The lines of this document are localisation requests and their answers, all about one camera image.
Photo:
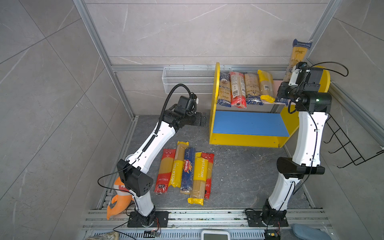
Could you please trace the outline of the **blue Sankara spaghetti bag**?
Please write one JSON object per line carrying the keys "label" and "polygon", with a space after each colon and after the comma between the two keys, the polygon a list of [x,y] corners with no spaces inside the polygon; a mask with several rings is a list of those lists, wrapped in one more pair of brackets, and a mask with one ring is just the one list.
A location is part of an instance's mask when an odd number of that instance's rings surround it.
{"label": "blue Sankara spaghetti bag", "polygon": [[220,73],[219,92],[217,104],[223,107],[231,107],[231,82],[228,73]]}

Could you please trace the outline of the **yellow end spaghetti bag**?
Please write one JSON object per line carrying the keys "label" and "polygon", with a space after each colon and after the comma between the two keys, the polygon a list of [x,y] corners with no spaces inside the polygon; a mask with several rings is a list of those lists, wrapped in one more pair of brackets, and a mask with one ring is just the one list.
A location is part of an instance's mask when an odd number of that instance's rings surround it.
{"label": "yellow end spaghetti bag", "polygon": [[258,70],[258,76],[261,100],[273,104],[276,99],[274,97],[274,80],[272,74]]}

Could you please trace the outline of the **blue trim spaghetti bag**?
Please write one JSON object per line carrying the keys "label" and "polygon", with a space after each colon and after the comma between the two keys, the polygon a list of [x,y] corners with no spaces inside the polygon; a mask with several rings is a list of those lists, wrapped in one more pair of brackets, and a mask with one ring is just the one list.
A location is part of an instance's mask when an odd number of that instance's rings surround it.
{"label": "blue trim spaghetti bag", "polygon": [[283,79],[284,82],[289,82],[292,76],[293,68],[297,65],[297,63],[302,62],[307,52],[311,49],[313,42],[300,42],[297,39],[293,41],[293,49],[290,57],[289,65],[286,69],[285,77]]}

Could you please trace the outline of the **blue Barilla spaghetti box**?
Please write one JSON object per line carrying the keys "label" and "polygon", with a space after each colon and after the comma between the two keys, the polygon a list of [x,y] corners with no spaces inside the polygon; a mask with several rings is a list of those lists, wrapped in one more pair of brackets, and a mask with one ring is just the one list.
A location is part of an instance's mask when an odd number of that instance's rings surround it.
{"label": "blue Barilla spaghetti box", "polygon": [[190,195],[193,190],[194,165],[195,165],[195,148],[187,148],[185,150],[184,166],[182,172],[181,193]]}

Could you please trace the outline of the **thin red spaghetti bag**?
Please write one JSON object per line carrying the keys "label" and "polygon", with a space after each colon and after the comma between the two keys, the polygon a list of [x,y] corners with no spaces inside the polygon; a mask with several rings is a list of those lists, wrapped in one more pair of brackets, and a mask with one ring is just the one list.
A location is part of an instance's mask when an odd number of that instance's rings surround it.
{"label": "thin red spaghetti bag", "polygon": [[210,198],[210,195],[211,195],[214,156],[215,155],[212,153],[202,153],[202,158],[208,160],[208,171],[207,171],[207,180],[206,180],[206,189],[205,189],[205,199],[207,200]]}

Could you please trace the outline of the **dark blue end spaghetti bag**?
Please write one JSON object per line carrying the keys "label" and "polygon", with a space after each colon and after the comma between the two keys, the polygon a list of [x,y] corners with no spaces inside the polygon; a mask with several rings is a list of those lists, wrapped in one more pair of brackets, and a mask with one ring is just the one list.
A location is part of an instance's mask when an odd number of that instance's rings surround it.
{"label": "dark blue end spaghetti bag", "polygon": [[245,73],[244,79],[246,85],[246,104],[262,106],[264,102],[261,100],[261,92],[259,86],[260,82],[258,75]]}

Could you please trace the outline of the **red label spaghetti bag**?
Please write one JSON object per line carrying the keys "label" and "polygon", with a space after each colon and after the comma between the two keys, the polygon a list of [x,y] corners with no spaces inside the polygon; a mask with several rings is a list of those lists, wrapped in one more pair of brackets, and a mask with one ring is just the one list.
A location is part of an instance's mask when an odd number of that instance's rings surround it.
{"label": "red label spaghetti bag", "polygon": [[245,109],[246,87],[244,75],[238,72],[230,72],[231,81],[231,105],[237,108]]}

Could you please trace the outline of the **yellow Pastatime spaghetti bag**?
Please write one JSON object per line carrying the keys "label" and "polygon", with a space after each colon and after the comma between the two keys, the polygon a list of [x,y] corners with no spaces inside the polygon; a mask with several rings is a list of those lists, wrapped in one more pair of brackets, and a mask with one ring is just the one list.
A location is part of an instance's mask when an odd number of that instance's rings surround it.
{"label": "yellow Pastatime spaghetti bag", "polygon": [[189,204],[204,205],[207,174],[208,174],[208,159],[204,158],[202,152],[195,155],[193,189],[188,198]]}

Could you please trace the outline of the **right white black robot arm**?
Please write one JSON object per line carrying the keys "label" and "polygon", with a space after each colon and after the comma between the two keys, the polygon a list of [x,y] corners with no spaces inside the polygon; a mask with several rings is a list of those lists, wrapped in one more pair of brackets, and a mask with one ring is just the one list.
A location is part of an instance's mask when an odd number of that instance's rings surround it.
{"label": "right white black robot arm", "polygon": [[324,125],[331,110],[332,96],[319,91],[324,70],[299,62],[291,78],[283,82],[278,98],[289,100],[299,115],[299,135],[292,158],[277,160],[279,177],[272,195],[266,200],[261,213],[265,226],[281,224],[286,217],[288,202],[311,175],[322,175],[320,148]]}

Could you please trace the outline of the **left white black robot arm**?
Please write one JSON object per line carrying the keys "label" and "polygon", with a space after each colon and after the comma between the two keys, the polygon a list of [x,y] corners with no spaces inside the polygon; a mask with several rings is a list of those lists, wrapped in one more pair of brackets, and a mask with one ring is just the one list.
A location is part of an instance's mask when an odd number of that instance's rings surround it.
{"label": "left white black robot arm", "polygon": [[118,193],[127,193],[135,201],[135,216],[144,227],[155,220],[156,209],[151,200],[150,188],[154,180],[147,175],[155,157],[164,145],[185,125],[200,126],[201,113],[197,112],[198,97],[195,94],[181,96],[178,103],[167,109],[169,99],[163,106],[159,121],[151,135],[133,154],[117,163],[123,184]]}

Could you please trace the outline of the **yellow pink blue wooden shelf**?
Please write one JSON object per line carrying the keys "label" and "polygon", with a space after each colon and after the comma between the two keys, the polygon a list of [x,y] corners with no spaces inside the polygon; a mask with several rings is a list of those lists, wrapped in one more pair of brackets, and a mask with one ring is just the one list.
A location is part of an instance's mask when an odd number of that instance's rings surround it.
{"label": "yellow pink blue wooden shelf", "polygon": [[[330,73],[322,69],[324,72],[319,91],[328,93]],[[281,148],[295,132],[299,132],[299,115],[294,113],[294,104],[278,103],[283,108],[280,113],[219,110],[217,100],[220,72],[220,65],[217,64],[210,117],[210,144]],[[274,83],[276,100],[273,104],[277,102],[277,93],[282,82]]]}

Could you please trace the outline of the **yellow label spaghetti bag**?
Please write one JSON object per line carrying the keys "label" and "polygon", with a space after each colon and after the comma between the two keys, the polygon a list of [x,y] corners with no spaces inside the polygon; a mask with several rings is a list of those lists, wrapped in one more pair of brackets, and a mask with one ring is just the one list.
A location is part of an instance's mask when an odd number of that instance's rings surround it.
{"label": "yellow label spaghetti bag", "polygon": [[180,188],[182,183],[182,172],[185,160],[185,151],[189,147],[189,142],[178,141],[175,158],[173,162],[169,186]]}

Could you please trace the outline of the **orange plush toy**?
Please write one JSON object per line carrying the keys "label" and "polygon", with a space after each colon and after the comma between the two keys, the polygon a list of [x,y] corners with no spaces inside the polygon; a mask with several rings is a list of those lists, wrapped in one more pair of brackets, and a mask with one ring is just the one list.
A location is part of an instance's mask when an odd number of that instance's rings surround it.
{"label": "orange plush toy", "polygon": [[107,207],[107,220],[109,221],[112,216],[118,215],[129,207],[133,201],[133,196],[126,188],[121,178],[118,177],[114,183],[117,194],[111,199],[110,205]]}

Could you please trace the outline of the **blue grey cloth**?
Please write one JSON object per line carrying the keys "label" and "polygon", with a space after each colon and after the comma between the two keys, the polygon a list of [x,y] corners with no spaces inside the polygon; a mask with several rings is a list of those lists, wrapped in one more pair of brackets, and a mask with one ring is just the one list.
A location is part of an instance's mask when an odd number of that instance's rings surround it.
{"label": "blue grey cloth", "polygon": [[293,233],[301,240],[331,240],[332,238],[325,232],[308,227],[306,225],[292,225]]}

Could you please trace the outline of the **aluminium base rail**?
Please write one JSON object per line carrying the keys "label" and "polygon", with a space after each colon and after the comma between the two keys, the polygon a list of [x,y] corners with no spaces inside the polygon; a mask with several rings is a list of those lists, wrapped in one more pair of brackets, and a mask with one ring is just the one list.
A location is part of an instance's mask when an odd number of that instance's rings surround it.
{"label": "aluminium base rail", "polygon": [[230,234],[232,240],[263,240],[265,233],[280,233],[289,239],[289,230],[294,225],[319,229],[336,240],[333,227],[322,209],[288,210],[283,221],[274,226],[265,226],[256,211],[243,209],[171,209],[158,217],[160,226],[142,227],[127,214],[106,219],[106,211],[91,210],[83,221],[78,237],[84,240],[108,232],[117,231],[121,240],[200,240],[204,230],[222,230]]}

